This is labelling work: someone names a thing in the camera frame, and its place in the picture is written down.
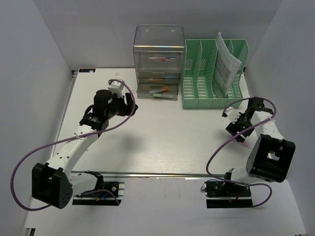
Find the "clear drawer storage box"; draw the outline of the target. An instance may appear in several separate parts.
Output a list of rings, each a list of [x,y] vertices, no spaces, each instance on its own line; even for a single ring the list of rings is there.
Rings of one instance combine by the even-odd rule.
[[[166,76],[180,76],[185,57],[184,29],[179,25],[140,24],[135,31],[133,58],[137,79],[137,96],[153,98],[149,91],[168,86],[164,92],[178,98],[180,79],[165,79]],[[153,61],[148,57],[173,57],[174,61]],[[151,82],[149,78],[163,78],[161,82]]]

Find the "orange translucent highlighter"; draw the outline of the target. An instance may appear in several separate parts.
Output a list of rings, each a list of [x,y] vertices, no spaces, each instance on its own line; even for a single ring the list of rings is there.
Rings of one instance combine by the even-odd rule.
[[[152,83],[153,83],[153,82],[161,82],[161,81],[164,81],[163,78],[149,78],[148,80],[151,81]]]

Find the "green cap highlighter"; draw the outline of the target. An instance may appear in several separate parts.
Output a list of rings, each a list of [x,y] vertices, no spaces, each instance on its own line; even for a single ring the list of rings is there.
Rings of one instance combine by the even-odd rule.
[[[166,93],[153,93],[153,98],[173,99],[173,95]]]

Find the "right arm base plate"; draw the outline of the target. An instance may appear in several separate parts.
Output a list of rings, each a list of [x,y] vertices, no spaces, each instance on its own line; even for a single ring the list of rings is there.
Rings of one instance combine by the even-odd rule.
[[[209,209],[253,207],[249,187],[211,179],[204,182],[200,190],[206,193],[206,205]]]

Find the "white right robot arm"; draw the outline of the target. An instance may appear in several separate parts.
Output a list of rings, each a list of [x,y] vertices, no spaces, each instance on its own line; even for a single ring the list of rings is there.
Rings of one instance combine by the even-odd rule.
[[[246,165],[230,169],[224,175],[228,180],[223,182],[222,189],[228,196],[239,192],[239,183],[281,183],[286,179],[296,146],[280,134],[274,121],[276,111],[265,107],[264,101],[263,98],[252,97],[243,113],[232,109],[222,115],[230,119],[230,124],[226,127],[229,134],[235,136],[242,133],[235,138],[237,142],[243,143],[252,132],[257,135]]]

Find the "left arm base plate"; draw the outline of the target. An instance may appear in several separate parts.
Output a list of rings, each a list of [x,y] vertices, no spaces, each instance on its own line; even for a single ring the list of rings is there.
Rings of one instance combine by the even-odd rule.
[[[125,178],[106,177],[96,192],[73,197],[74,206],[118,206],[124,196]]]

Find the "mesh document pouch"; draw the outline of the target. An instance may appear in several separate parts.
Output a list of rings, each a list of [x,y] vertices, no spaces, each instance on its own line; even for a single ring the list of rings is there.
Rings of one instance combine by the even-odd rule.
[[[213,74],[213,90],[218,98],[226,98],[240,69],[241,61],[233,55],[231,40],[224,40],[220,32],[216,38],[216,45],[218,52]]]

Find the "orange grey highlighter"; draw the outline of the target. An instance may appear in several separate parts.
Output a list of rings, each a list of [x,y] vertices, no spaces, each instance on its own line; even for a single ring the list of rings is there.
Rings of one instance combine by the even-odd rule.
[[[153,89],[153,90],[149,91],[149,93],[151,93],[151,94],[153,94],[153,93],[164,93],[164,92],[167,92],[168,90],[169,90],[169,87],[165,86],[165,87]]]

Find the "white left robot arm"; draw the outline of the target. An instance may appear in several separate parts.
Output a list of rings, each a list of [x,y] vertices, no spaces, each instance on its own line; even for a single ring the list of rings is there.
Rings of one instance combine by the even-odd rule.
[[[109,120],[115,116],[130,118],[138,106],[131,92],[121,94],[106,89],[98,90],[94,102],[84,112],[73,139],[66,141],[60,151],[46,163],[37,163],[32,169],[31,193],[34,199],[63,209],[74,196],[113,193],[104,188],[103,176],[85,171],[72,176],[71,172],[102,133],[109,131]]]

